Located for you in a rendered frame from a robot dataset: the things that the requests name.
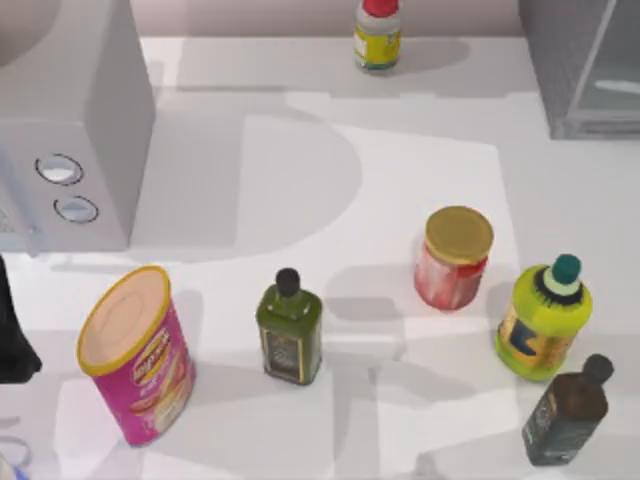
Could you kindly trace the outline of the pale microwave oven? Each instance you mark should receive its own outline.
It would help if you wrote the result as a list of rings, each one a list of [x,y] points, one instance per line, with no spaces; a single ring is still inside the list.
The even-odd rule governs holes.
[[[0,252],[126,249],[155,113],[130,0],[0,0]],[[80,182],[37,173],[55,153]],[[61,219],[53,202],[71,196],[97,219]]]

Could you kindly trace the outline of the pink snack can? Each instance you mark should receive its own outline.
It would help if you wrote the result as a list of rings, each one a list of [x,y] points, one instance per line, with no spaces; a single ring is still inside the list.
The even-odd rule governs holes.
[[[76,357],[129,445],[160,437],[183,412],[196,376],[166,270],[143,266],[114,283],[89,313]]]

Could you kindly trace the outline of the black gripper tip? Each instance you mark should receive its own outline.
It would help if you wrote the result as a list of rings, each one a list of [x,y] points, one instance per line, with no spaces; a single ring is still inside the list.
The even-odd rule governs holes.
[[[26,384],[42,366],[20,326],[0,255],[0,384]]]

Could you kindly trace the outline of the grey cabinet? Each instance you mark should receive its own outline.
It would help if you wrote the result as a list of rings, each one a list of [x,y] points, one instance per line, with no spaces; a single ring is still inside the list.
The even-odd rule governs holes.
[[[550,136],[640,140],[640,0],[519,0]]]

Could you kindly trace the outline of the brown square bottle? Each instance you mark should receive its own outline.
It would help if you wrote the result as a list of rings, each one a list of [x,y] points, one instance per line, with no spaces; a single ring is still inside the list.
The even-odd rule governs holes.
[[[604,384],[614,373],[602,354],[590,355],[582,370],[555,376],[522,429],[530,463],[571,463],[608,413]]]

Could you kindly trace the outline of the lime green bottle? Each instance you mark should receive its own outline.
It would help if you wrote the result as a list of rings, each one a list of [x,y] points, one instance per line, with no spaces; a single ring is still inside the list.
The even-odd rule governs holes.
[[[589,288],[580,278],[582,263],[561,254],[551,264],[524,270],[495,336],[499,358],[533,382],[553,377],[593,311]]]

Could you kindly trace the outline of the red jar with gold lid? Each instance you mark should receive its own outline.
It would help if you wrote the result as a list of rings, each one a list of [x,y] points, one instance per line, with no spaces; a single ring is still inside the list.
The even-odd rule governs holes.
[[[414,270],[414,285],[422,300],[444,311],[471,303],[493,241],[491,223],[473,208],[452,205],[432,213]]]

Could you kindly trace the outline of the large round microwave knob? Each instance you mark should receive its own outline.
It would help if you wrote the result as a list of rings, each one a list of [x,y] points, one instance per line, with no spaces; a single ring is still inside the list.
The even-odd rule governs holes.
[[[84,170],[77,161],[58,153],[37,158],[35,169],[44,180],[55,185],[73,185],[84,177]]]

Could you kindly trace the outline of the red capped white bottle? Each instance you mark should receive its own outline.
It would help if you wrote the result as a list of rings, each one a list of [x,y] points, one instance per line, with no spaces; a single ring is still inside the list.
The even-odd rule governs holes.
[[[370,72],[392,69],[400,46],[400,0],[360,0],[354,28],[357,64]]]

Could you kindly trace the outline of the dark green square bottle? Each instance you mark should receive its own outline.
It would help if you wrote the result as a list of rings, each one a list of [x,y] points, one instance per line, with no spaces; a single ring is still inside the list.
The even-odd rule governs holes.
[[[266,374],[301,386],[313,383],[322,362],[322,312],[321,299],[301,287],[296,269],[276,273],[256,311]]]

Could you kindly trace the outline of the small round microwave knob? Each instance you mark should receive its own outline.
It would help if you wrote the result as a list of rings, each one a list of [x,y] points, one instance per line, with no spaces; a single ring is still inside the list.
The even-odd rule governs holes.
[[[74,224],[91,223],[99,215],[98,207],[83,196],[56,199],[53,208],[61,219]]]

